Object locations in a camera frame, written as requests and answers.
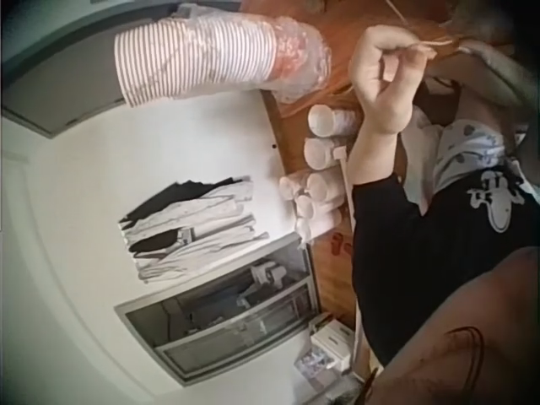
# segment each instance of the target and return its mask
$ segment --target black sleeve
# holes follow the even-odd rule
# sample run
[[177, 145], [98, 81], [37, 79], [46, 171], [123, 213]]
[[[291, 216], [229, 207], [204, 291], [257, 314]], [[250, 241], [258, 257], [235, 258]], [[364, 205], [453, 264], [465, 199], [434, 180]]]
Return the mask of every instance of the black sleeve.
[[421, 219], [419, 206], [407, 200], [396, 174], [353, 188], [354, 249], [395, 249], [407, 229]]

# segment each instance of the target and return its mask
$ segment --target hand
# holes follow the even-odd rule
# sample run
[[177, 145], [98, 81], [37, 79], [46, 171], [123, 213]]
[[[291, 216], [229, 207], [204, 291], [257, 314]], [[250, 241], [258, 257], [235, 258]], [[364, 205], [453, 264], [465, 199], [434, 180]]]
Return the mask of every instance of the hand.
[[348, 72], [364, 110], [364, 125], [378, 134], [402, 131], [413, 114], [413, 98], [428, 59], [436, 52], [398, 27], [369, 27], [360, 38]]

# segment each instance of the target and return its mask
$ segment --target paper cup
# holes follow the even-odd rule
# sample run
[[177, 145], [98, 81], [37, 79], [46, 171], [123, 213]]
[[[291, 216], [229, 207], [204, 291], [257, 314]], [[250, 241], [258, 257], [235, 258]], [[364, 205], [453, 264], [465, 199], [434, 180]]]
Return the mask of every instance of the paper cup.
[[294, 200], [306, 187], [307, 179], [310, 176], [308, 170], [301, 170], [292, 175], [284, 175], [279, 179], [279, 194], [283, 200]]
[[296, 212], [300, 217], [313, 219], [339, 208], [345, 203], [345, 196], [334, 198], [329, 202], [315, 202], [313, 198], [303, 195], [298, 196], [294, 201], [296, 202]]
[[345, 194], [345, 183], [341, 167], [332, 167], [324, 171], [311, 173], [307, 178], [307, 193], [313, 201], [325, 203]]
[[333, 150], [346, 142], [344, 138], [307, 138], [304, 143], [305, 162], [314, 170], [324, 170], [337, 165]]
[[333, 110], [328, 105], [313, 105], [307, 117], [310, 130], [317, 137], [351, 136], [359, 130], [355, 111]]
[[326, 213], [318, 218], [296, 219], [294, 230], [300, 235], [302, 242], [307, 243], [314, 240], [316, 237], [325, 234], [329, 230], [333, 230], [341, 224], [342, 220], [343, 216], [341, 215], [341, 212], [338, 209], [334, 209], [330, 213]]

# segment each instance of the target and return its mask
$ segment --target white wall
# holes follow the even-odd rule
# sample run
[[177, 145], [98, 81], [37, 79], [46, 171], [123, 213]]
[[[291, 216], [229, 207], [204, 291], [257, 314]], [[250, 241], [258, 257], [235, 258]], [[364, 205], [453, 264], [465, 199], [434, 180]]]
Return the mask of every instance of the white wall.
[[6, 405], [129, 405], [129, 397], [96, 369], [64, 332], [35, 286], [24, 248], [4, 217], [3, 232], [3, 389]]
[[174, 282], [137, 277], [116, 222], [174, 181], [249, 175], [259, 230], [293, 229], [283, 173], [258, 92], [119, 107], [49, 141], [3, 119], [7, 236], [46, 306], [88, 361], [132, 400], [178, 385], [138, 345], [113, 307]]

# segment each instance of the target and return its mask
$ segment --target finger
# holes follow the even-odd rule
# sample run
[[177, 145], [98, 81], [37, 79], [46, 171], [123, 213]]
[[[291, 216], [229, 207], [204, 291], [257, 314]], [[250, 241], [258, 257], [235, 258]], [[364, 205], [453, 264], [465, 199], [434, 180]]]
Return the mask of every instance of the finger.
[[419, 43], [419, 38], [401, 27], [376, 25], [369, 27], [362, 35], [358, 46], [361, 56], [359, 66], [371, 66], [378, 63], [384, 51], [408, 48]]
[[383, 55], [382, 61], [384, 69], [382, 72], [382, 80], [390, 83], [396, 77], [397, 67], [399, 66], [399, 55], [395, 52]]
[[385, 97], [398, 104], [412, 104], [419, 88], [429, 55], [417, 46], [409, 47], [400, 57], [396, 77], [385, 90]]

